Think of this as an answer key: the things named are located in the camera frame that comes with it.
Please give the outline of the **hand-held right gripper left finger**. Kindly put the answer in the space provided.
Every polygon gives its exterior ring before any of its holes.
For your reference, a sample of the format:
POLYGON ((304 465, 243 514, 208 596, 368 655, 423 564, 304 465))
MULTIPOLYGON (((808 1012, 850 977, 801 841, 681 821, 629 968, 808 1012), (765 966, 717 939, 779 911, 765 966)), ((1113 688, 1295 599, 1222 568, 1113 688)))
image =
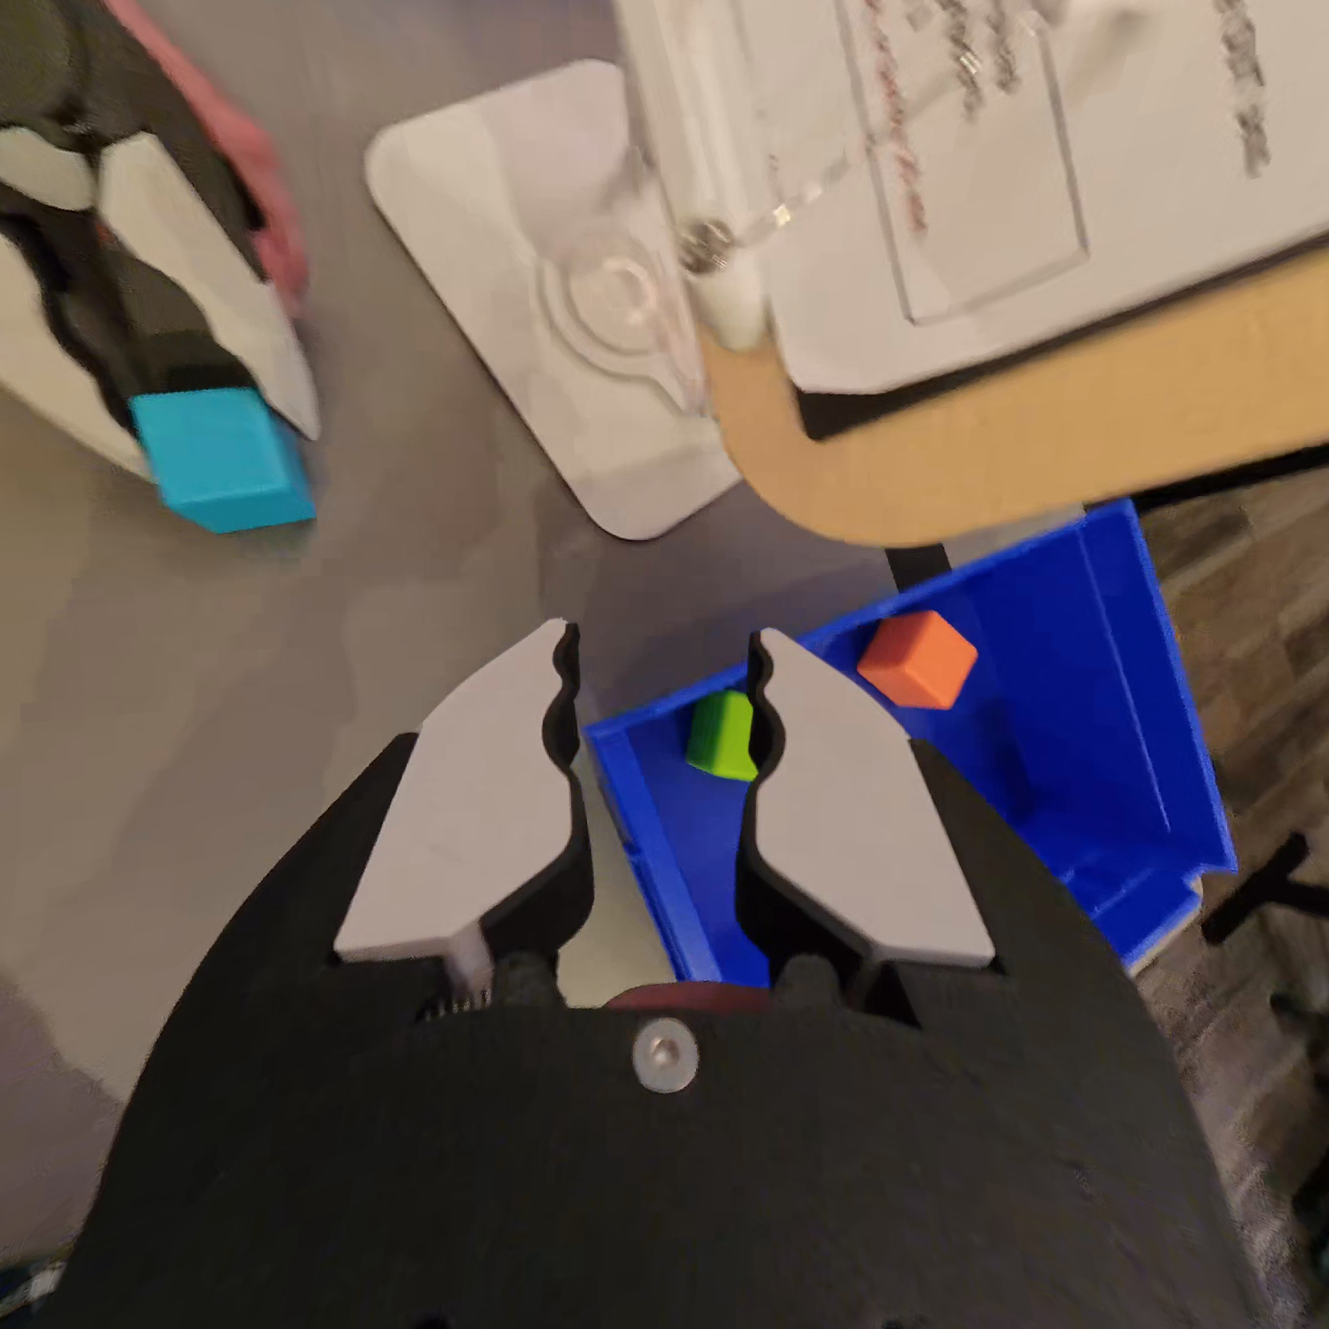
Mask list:
POLYGON ((422 724, 338 930, 342 962, 441 958, 456 998, 494 987, 502 920, 577 838, 578 629, 548 620, 422 724))

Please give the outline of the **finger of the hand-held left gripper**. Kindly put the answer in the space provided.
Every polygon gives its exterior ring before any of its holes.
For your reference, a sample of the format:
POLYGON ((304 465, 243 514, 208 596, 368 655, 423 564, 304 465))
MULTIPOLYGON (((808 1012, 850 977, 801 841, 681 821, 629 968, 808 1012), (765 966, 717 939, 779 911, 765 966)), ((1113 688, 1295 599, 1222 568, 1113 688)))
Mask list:
POLYGON ((94 454, 154 482, 142 443, 111 416, 92 373, 59 343, 40 283, 9 237, 2 239, 2 383, 94 454))
POLYGON ((62 432, 140 441, 135 395, 251 387, 316 441, 297 316, 241 220, 233 237, 151 129, 62 150, 62 432))

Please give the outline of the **white instruction sheet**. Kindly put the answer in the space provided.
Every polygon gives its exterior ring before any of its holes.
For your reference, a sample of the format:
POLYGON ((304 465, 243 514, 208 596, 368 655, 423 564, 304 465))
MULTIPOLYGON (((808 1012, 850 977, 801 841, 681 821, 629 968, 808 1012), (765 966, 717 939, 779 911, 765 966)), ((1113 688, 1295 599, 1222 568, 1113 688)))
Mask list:
POLYGON ((877 394, 969 367, 1327 231, 1327 3, 1031 3, 1051 31, 1089 258, 937 326, 888 272, 839 3, 741 3, 763 164, 762 246, 787 373, 877 394))

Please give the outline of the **person's left hand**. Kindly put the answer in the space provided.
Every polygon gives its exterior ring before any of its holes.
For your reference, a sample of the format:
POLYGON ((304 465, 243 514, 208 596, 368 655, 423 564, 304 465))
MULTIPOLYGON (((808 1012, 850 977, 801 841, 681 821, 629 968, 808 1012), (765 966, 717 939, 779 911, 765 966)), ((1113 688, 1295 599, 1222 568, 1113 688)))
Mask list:
POLYGON ((238 175, 255 205, 259 220, 251 229, 262 267, 289 316, 300 319, 309 286, 306 237, 273 137, 211 82, 140 3, 107 1, 107 6, 184 95, 238 175))

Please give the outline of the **orange cube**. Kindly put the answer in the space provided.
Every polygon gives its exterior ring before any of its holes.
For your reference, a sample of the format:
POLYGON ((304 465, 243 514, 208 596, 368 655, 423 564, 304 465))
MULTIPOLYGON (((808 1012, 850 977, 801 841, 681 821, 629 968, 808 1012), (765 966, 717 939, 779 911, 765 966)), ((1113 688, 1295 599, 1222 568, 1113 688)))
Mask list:
POLYGON ((898 707, 950 710, 978 658, 952 621, 925 609, 880 620, 857 674, 898 707))

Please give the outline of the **green cube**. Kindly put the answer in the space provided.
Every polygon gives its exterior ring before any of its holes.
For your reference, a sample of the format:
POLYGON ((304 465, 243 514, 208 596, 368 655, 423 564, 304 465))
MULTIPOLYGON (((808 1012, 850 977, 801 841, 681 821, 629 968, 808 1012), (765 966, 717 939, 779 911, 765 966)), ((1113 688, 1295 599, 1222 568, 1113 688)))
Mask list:
POLYGON ((692 710, 687 764, 708 775, 751 784, 757 776, 752 732, 754 704, 746 691, 706 694, 692 710))

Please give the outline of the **white metal stand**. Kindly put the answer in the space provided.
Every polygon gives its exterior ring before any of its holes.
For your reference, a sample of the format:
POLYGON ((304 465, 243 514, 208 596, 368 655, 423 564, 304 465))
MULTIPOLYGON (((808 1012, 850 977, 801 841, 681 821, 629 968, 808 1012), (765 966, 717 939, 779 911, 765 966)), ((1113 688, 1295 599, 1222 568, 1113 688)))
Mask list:
POLYGON ((371 196, 559 477, 654 539, 740 484, 659 175, 608 60, 384 128, 371 196))

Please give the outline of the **blue plastic bin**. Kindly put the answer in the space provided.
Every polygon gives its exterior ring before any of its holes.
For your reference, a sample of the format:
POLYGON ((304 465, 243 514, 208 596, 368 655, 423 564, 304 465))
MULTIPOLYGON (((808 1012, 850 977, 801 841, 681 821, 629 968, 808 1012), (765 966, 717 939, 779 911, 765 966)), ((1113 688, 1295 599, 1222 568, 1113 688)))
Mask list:
MULTIPOLYGON (((898 708, 1073 892, 1130 971, 1200 909, 1202 878, 1236 849, 1149 545, 1130 500, 800 634, 857 685, 882 618, 931 609, 978 650, 948 710, 898 708)), ((695 705, 741 689, 752 631, 728 667, 588 727, 605 791, 673 969, 766 985, 741 930, 735 873, 746 786, 687 762, 695 705)))

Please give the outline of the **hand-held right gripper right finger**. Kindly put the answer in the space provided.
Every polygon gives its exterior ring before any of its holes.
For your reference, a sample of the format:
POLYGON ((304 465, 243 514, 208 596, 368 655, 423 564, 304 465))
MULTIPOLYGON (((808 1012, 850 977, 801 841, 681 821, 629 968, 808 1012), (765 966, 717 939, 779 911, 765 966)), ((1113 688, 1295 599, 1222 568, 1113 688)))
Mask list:
POLYGON ((771 982, 800 955, 844 987, 893 962, 986 969, 996 946, 906 727, 774 628, 751 639, 747 693, 736 919, 771 982))

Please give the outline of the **black table leg frame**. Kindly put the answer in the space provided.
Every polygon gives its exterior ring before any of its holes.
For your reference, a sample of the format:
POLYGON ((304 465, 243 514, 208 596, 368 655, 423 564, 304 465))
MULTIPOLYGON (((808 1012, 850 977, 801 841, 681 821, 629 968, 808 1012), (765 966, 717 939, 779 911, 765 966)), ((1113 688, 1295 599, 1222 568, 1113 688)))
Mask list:
POLYGON ((1208 946, 1219 947, 1260 908, 1284 903, 1295 886, 1293 873, 1306 862, 1309 841, 1304 832, 1293 832, 1271 859, 1252 871, 1202 922, 1208 946))

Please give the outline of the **cyan cube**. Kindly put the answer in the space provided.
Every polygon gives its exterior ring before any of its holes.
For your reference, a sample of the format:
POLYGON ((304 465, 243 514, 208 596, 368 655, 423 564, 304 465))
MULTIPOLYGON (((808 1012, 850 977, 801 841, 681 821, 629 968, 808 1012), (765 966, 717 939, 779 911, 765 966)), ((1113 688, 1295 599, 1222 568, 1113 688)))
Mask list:
POLYGON ((257 389, 142 392, 129 411, 159 496, 178 515, 216 534, 316 519, 295 432, 257 389))

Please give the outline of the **grey desk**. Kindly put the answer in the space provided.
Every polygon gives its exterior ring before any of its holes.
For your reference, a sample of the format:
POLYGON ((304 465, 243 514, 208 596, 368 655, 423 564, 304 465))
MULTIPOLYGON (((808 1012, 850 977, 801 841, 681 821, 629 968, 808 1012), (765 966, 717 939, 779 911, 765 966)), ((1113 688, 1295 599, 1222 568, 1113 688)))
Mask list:
POLYGON ((1175 1056, 1069 887, 929 740, 904 764, 996 960, 800 958, 741 1009, 482 1009, 336 932, 426 718, 531 636, 537 757, 893 587, 740 481, 610 536, 374 205, 379 129, 592 60, 608 3, 145 3, 271 131, 311 262, 317 515, 211 534, 4 405, 4 1159, 56 1085, 72 1259, 36 1325, 1217 1325, 1243 1262, 1175 1056))

